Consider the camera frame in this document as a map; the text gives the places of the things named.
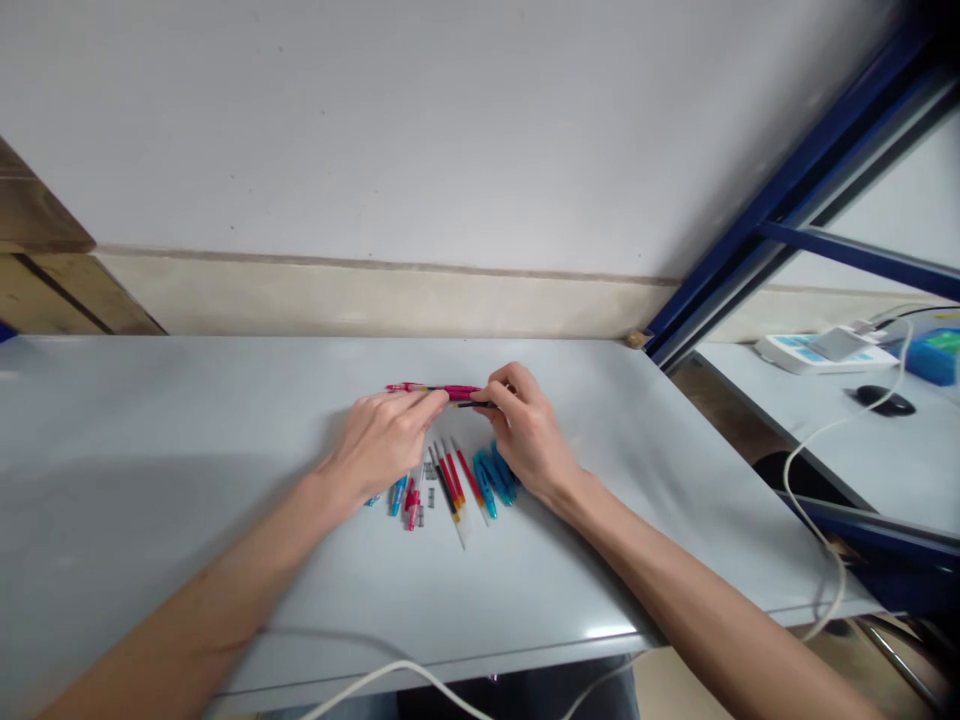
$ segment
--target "white table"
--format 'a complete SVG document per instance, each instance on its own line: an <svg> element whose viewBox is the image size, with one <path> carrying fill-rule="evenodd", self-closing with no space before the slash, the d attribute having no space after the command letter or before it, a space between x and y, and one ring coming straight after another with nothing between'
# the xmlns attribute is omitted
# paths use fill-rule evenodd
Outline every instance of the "white table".
<svg viewBox="0 0 960 720"><path fill-rule="evenodd" d="M697 352L794 445L823 425L861 410L848 391L861 385L891 387L897 376L895 369L794 375L745 345L704 343ZM867 413L818 437L804 449L804 457L855 506L960 535L956 388L938 388L907 373L899 393L916 406L916 414L888 418Z"/></svg>
<svg viewBox="0 0 960 720"><path fill-rule="evenodd" d="M829 603L816 541L642 353L611 342L15 338L0 345L0 715L76 677L330 446L359 395L482 384L526 363L577 456L783 624ZM486 421L437 427L472 452ZM412 534L381 501L307 563L214 710L309 703L398 657L445 680L661 642L532 498L461 549L437 498ZM879 607L855 581L842 614ZM371 692L419 681L393 674Z"/></svg>

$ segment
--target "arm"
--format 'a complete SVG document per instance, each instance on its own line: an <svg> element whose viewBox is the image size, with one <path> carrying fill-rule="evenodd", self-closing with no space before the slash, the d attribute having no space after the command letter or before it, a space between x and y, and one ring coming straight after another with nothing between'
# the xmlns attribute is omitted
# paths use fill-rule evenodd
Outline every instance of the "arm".
<svg viewBox="0 0 960 720"><path fill-rule="evenodd" d="M529 370L507 365L473 399L497 405L477 411L493 423L497 447L524 486L610 563L733 716L881 717L799 640L583 470Z"/></svg>
<svg viewBox="0 0 960 720"><path fill-rule="evenodd" d="M358 400L338 449L40 718L199 717L317 544L422 461L446 401L442 390Z"/></svg>

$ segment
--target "white device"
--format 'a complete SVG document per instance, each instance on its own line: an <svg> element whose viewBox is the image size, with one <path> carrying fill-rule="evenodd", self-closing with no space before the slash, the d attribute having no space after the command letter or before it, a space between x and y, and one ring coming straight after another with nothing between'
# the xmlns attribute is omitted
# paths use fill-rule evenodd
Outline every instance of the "white device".
<svg viewBox="0 0 960 720"><path fill-rule="evenodd" d="M875 330L871 322L854 320L849 325L837 325L823 333L810 343L810 349L827 360L841 362L878 345L886 334L883 330Z"/></svg>
<svg viewBox="0 0 960 720"><path fill-rule="evenodd" d="M765 335L753 346L767 362L794 375L875 372L895 367L899 360L876 345L868 345L845 360L828 360L813 349L820 335Z"/></svg>

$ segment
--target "wooden board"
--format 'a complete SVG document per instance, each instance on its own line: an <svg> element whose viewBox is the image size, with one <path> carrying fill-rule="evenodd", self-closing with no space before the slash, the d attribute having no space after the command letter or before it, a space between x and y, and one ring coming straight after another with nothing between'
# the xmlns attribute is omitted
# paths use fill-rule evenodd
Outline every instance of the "wooden board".
<svg viewBox="0 0 960 720"><path fill-rule="evenodd" d="M90 252L96 243L39 180L0 180L0 252Z"/></svg>
<svg viewBox="0 0 960 720"><path fill-rule="evenodd" d="M117 335L164 335L90 255L31 254L30 260Z"/></svg>
<svg viewBox="0 0 960 720"><path fill-rule="evenodd" d="M19 333L104 334L13 255L0 255L0 321Z"/></svg>
<svg viewBox="0 0 960 720"><path fill-rule="evenodd" d="M33 180L27 164L0 138L0 180Z"/></svg>

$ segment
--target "left hand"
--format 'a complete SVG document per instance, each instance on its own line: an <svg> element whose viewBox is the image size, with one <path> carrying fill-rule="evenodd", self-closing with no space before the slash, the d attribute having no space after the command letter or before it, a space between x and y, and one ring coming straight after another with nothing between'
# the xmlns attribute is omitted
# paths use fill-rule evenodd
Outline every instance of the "left hand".
<svg viewBox="0 0 960 720"><path fill-rule="evenodd" d="M444 390L360 398L340 445L311 476L343 499L347 516L353 514L423 462L424 436L449 399Z"/></svg>

